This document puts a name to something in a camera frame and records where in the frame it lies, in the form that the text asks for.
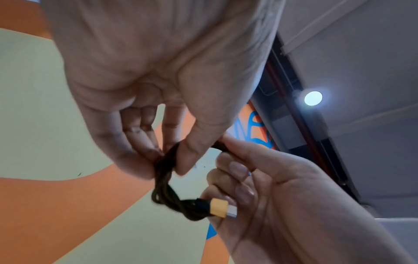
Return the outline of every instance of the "fingernail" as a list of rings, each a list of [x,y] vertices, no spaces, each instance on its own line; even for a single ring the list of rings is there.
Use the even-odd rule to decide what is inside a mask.
[[[250,187],[240,184],[235,188],[235,195],[237,200],[242,204],[249,204],[254,199],[254,192]]]
[[[231,161],[229,164],[229,173],[238,180],[244,180],[248,176],[248,169],[239,162]]]

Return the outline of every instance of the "hand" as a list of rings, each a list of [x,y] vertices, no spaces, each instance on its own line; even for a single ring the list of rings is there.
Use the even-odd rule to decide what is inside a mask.
[[[230,136],[201,198],[238,206],[211,217],[235,264],[414,263],[318,166]]]
[[[151,127],[165,104],[163,151],[196,122],[176,171],[189,171],[256,88],[283,0],[59,1],[42,8],[68,86],[95,143],[122,170],[153,178]]]

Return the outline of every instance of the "ceiling light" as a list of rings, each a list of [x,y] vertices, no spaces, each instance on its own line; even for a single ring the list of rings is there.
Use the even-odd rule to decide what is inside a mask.
[[[305,104],[314,106],[322,101],[322,94],[318,91],[313,91],[305,96]]]

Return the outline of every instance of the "finger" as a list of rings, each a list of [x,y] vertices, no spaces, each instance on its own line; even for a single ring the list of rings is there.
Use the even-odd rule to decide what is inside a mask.
[[[186,106],[166,106],[162,120],[162,151],[167,153],[181,140],[182,122],[186,115]]]
[[[155,161],[161,154],[145,131],[140,128],[141,111],[141,108],[136,107],[123,109],[120,113],[122,128],[132,148],[150,161]]]
[[[181,141],[177,151],[176,172],[179,175],[186,174],[206,151],[218,140],[230,127],[230,123],[222,125],[209,125],[196,120],[192,130]]]
[[[216,167],[229,173],[240,182],[245,181],[249,176],[249,169],[243,163],[242,160],[228,152],[222,152],[216,158]]]
[[[206,177],[209,185],[215,185],[240,204],[250,204],[254,200],[254,191],[226,172],[213,169]]]
[[[294,178],[322,175],[314,163],[294,155],[262,147],[224,135],[220,139],[230,153],[237,156],[249,167],[257,168],[270,175],[276,182],[286,182]]]
[[[144,178],[154,177],[154,167],[132,149],[122,130],[119,111],[103,112],[78,103],[96,145],[124,172]]]
[[[141,130],[147,134],[149,140],[151,141],[154,148],[158,149],[158,141],[155,135],[155,131],[152,128],[152,123],[155,120],[155,116],[157,115],[157,107],[156,106],[147,106],[141,108]]]
[[[200,195],[200,199],[210,201],[213,198],[226,200],[230,205],[236,206],[236,202],[229,197],[227,194],[223,193],[218,187],[215,185],[209,185]],[[223,218],[218,216],[213,216],[208,218],[210,223],[212,224],[213,228],[218,229],[222,223]]]

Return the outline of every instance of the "metal connector tip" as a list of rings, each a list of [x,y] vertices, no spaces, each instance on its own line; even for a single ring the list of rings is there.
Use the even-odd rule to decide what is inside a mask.
[[[233,218],[236,218],[237,211],[238,211],[238,209],[236,208],[236,206],[228,205],[228,212],[226,213],[226,215],[230,216],[230,217],[233,217]]]

